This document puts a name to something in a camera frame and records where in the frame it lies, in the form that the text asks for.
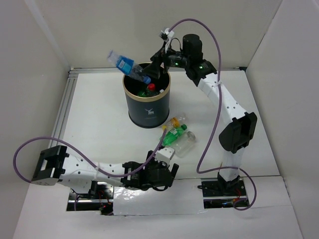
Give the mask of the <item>red label water bottle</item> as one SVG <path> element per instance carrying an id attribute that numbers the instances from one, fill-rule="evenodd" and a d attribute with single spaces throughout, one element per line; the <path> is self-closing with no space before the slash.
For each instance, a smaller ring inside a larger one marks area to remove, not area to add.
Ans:
<path id="1" fill-rule="evenodd" d="M 146 89 L 146 94 L 147 94 L 147 97 L 154 97 L 154 96 L 157 96 L 160 94 L 160 91 L 158 91 L 156 89 L 156 86 L 154 83 L 150 83 L 148 84 L 147 86 L 147 89 Z"/>

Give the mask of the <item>blue label water bottle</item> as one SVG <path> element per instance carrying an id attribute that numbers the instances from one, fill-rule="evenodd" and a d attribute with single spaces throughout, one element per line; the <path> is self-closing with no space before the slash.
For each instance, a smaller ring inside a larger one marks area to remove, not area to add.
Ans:
<path id="1" fill-rule="evenodd" d="M 151 83 L 151 78 L 143 73 L 143 68 L 139 64 L 135 63 L 134 60 L 126 56 L 119 55 L 113 50 L 109 52 L 107 59 L 125 76 L 128 76 L 147 85 Z"/>

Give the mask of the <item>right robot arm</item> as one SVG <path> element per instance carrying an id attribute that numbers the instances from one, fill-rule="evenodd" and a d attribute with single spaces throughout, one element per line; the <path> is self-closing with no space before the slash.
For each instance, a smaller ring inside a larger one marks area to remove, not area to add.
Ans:
<path id="1" fill-rule="evenodd" d="M 162 32 L 160 37 L 163 45 L 151 57 L 151 64 L 143 72 L 159 79 L 171 67 L 182 68 L 187 77 L 218 106 L 217 119 L 222 119 L 226 127 L 218 137 L 225 154 L 217 174 L 217 189 L 222 195 L 229 195 L 239 182 L 243 150 L 253 138 L 257 116 L 239 105 L 220 81 L 219 72 L 203 58 L 202 41 L 198 35 L 185 35 L 179 51 L 171 47 L 173 32 Z"/>

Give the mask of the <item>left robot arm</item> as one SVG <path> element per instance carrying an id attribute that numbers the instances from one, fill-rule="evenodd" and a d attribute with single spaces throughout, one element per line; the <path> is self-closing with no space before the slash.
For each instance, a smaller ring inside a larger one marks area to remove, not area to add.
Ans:
<path id="1" fill-rule="evenodd" d="M 130 190 L 154 189 L 164 191 L 171 187 L 179 169 L 178 164 L 170 166 L 175 150 L 162 147 L 156 153 L 149 151 L 147 165 L 130 161 L 126 163 L 95 163 L 67 152 L 67 147 L 58 145 L 40 153 L 31 182 L 40 186 L 61 184 L 76 194 L 88 199 L 98 194 L 98 183 Z"/>

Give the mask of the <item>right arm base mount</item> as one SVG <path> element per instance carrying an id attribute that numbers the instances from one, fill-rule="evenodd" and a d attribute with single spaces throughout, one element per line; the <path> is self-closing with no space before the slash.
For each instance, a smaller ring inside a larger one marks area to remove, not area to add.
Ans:
<path id="1" fill-rule="evenodd" d="M 197 188 L 202 192 L 204 209 L 245 208 L 250 205 L 245 184 L 239 179 L 228 189 L 222 187 L 218 178 L 202 179 Z"/>

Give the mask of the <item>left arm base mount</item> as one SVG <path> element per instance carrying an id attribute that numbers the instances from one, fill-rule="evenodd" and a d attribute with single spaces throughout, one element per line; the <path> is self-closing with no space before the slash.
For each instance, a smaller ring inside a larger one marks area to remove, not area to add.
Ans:
<path id="1" fill-rule="evenodd" d="M 87 194 L 70 190 L 66 211 L 96 211 L 100 215 L 112 216 L 114 186 L 106 182 L 93 182 Z"/>

